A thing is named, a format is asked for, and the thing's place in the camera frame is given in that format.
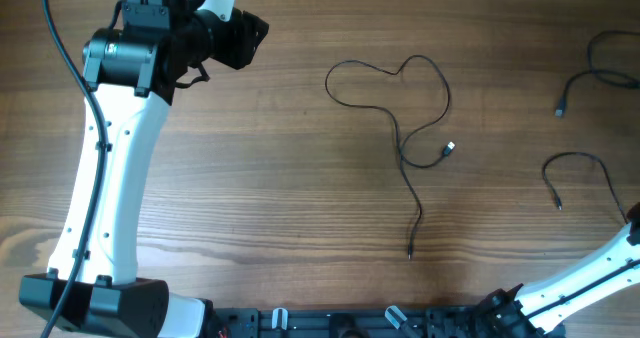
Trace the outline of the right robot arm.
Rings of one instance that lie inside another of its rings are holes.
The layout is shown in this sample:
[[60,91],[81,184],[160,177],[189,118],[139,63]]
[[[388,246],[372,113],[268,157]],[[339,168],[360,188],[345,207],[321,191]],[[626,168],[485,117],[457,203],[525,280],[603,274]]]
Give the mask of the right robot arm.
[[548,337],[564,319],[639,283],[639,206],[619,233],[545,280],[497,290],[474,310],[476,337]]

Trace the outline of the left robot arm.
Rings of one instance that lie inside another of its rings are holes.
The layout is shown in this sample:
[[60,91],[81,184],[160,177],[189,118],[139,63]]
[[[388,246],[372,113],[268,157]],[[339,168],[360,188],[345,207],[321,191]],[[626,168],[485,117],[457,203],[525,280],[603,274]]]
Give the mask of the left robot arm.
[[137,228],[155,143],[189,69],[249,65],[268,24],[235,0],[119,0],[71,72],[86,119],[71,204],[44,273],[20,303],[45,331],[106,337],[227,337],[206,299],[138,274]]

